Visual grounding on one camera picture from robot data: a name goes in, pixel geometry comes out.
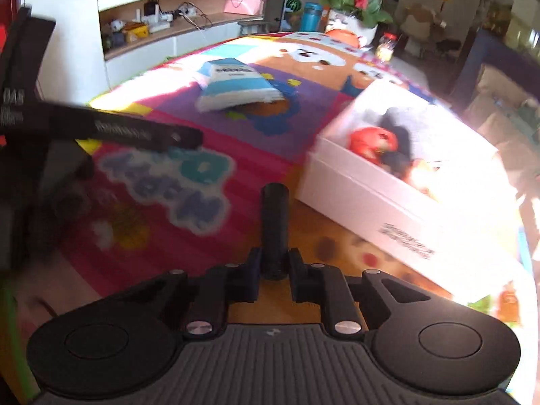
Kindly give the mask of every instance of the round black foot pad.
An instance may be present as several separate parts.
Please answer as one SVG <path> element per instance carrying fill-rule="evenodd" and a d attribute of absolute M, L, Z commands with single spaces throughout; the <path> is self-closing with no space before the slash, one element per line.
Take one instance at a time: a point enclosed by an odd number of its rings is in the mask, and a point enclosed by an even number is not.
<path fill-rule="evenodd" d="M 71 332 L 68 351 L 81 359 L 104 359 L 119 354 L 129 343 L 129 334 L 112 324 L 88 324 Z"/>
<path fill-rule="evenodd" d="M 167 327 L 140 307 L 109 303 L 75 310 L 31 337 L 29 366 L 47 390 L 79 399 L 127 394 L 160 377 L 176 342 Z"/>
<path fill-rule="evenodd" d="M 480 350 L 482 338 L 471 327 L 458 323 L 438 323 L 419 335 L 421 346 L 441 358 L 465 358 Z"/>
<path fill-rule="evenodd" d="M 386 373 L 411 388 L 482 394 L 509 379 L 519 363 L 516 335 L 493 317 L 435 296 L 393 308 L 372 352 Z"/>

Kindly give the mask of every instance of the flower pot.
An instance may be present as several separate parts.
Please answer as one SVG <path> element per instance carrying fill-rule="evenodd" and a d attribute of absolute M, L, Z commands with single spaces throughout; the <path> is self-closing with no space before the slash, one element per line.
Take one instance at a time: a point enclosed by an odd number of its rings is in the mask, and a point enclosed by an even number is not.
<path fill-rule="evenodd" d="M 372 29 L 367 28 L 357 17 L 331 9 L 325 32 L 329 32 L 332 29 L 343 29 L 353 32 L 358 37 L 360 47 L 365 47 L 373 42 L 377 26 Z"/>

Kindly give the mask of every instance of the colorful play mat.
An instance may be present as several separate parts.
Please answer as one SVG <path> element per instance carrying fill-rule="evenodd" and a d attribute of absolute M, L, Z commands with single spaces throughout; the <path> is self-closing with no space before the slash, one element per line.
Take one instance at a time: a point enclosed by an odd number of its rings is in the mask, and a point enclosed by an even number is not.
<path fill-rule="evenodd" d="M 193 72 L 206 62 L 236 58 L 279 89 L 284 102 L 199 113 Z M 81 144 L 94 159 L 93 179 L 80 185 L 84 211 L 58 252 L 5 281 L 0 371 L 26 403 L 37 386 L 24 360 L 26 342 L 51 314 L 61 314 L 170 269 L 200 275 L 216 264 L 242 261 L 258 245 L 260 189 L 283 182 L 292 191 L 317 133 L 377 79 L 430 102 L 427 90 L 377 63 L 374 56 L 319 33 L 247 36 L 172 59 L 91 102 L 148 120 L 202 129 L 202 150 L 165 154 L 115 144 Z M 501 290 L 482 300 L 458 300 L 512 327 L 522 359 L 508 391 L 533 400 L 538 353 L 536 288 L 522 230 L 501 245 L 516 259 Z M 379 268 L 452 298 L 427 278 L 304 204 L 291 205 L 290 245 L 306 262 L 360 275 Z M 259 302 L 234 305 L 230 321 L 317 322 L 312 305 L 290 302 L 287 283 L 266 282 Z"/>

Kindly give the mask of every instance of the black handle grip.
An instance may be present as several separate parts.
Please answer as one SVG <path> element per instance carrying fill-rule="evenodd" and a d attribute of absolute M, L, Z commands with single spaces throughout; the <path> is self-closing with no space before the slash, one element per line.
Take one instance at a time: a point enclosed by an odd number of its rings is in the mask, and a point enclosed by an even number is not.
<path fill-rule="evenodd" d="M 261 274 L 266 280 L 282 280 L 289 249 L 289 189 L 283 184 L 268 184 L 261 191 L 261 220 Z"/>

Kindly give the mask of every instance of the white cardboard box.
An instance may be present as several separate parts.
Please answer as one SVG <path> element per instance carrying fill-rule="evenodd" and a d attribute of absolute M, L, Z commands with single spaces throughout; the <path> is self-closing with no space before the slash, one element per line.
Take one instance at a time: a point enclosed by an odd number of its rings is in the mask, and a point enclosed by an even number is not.
<path fill-rule="evenodd" d="M 438 131 L 449 135 L 432 142 L 435 147 L 444 140 L 435 150 L 445 155 L 437 172 L 443 204 L 347 149 L 350 132 L 368 113 L 382 115 L 390 107 L 429 108 Z M 486 227 L 497 218 L 508 219 L 509 206 L 515 205 L 506 174 L 493 163 L 496 154 L 449 110 L 376 81 L 319 134 L 297 198 L 457 299 L 476 301 L 508 282 L 516 261 Z"/>

